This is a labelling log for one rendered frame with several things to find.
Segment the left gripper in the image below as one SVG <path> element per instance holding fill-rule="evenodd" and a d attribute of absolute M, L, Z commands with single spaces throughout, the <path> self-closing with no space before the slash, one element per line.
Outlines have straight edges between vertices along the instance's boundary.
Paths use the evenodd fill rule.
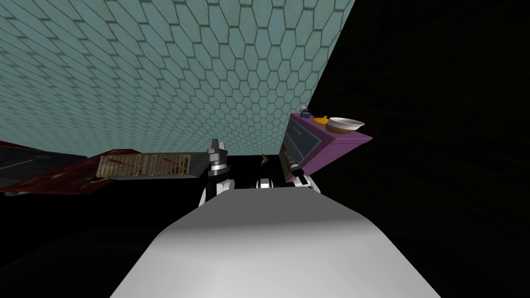
<path fill-rule="evenodd" d="M 224 142 L 218 142 L 218 139 L 213 139 L 211 149 L 208 149 L 208 155 L 211 167 L 218 165 L 225 165 L 227 161 L 228 151 L 225 149 Z"/>

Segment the grey rack with beige lattice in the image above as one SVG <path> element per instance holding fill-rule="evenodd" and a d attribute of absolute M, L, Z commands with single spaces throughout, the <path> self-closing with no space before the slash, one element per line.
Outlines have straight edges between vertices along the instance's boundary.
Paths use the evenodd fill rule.
<path fill-rule="evenodd" d="M 209 165 L 206 152 L 104 155 L 96 177 L 112 180 L 198 178 Z"/>

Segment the white bowl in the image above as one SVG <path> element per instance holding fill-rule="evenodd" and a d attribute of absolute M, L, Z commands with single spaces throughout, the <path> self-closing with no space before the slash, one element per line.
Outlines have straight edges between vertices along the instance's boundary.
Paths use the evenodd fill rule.
<path fill-rule="evenodd" d="M 344 135 L 356 131 L 364 126 L 363 122 L 349 118 L 331 117 L 325 125 L 326 131 L 334 134 Z"/>

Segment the blue-grey drawer front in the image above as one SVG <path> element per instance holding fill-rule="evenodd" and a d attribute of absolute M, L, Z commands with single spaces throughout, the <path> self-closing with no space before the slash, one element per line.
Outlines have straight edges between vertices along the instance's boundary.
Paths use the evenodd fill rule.
<path fill-rule="evenodd" d="M 288 122 L 284 141 L 286 150 L 297 164 L 301 164 L 320 143 L 318 137 L 292 119 Z"/>

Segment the purple cabinet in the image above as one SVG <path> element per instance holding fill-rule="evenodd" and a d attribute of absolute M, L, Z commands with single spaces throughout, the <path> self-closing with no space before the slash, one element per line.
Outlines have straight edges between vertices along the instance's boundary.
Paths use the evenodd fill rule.
<path fill-rule="evenodd" d="M 299 113 L 290 114 L 289 120 L 290 119 L 303 125 L 320 140 L 320 143 L 316 146 L 316 148 L 305 158 L 301 164 L 299 164 L 306 175 L 312 175 L 316 171 L 322 169 L 326 165 L 352 151 L 356 147 L 372 140 L 372 137 L 356 131 L 344 135 L 330 133 L 326 131 L 325 126 L 314 123 L 312 117 L 300 118 Z M 285 144 L 286 143 L 283 140 L 279 157 L 286 182 L 292 182 L 292 175 L 287 160 L 287 158 L 291 156 L 286 150 Z"/>

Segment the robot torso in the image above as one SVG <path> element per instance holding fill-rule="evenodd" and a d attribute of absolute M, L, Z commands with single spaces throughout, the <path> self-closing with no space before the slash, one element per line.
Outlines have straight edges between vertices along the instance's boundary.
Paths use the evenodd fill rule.
<path fill-rule="evenodd" d="M 366 217 L 304 187 L 231 189 L 149 245 L 110 298 L 440 298 Z"/>

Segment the dark red patterned furniture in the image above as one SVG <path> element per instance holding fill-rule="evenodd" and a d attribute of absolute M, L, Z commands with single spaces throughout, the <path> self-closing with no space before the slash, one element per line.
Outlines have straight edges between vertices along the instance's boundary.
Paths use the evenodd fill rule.
<path fill-rule="evenodd" d="M 22 180 L 21 182 L 2 187 L 0 188 L 0 193 L 3 193 L 5 196 L 18 196 L 31 193 L 44 195 L 91 194 L 112 182 L 112 179 L 98 178 L 96 176 L 102 157 L 138 153 L 138 151 L 130 148 L 106 151 L 44 174 Z"/>

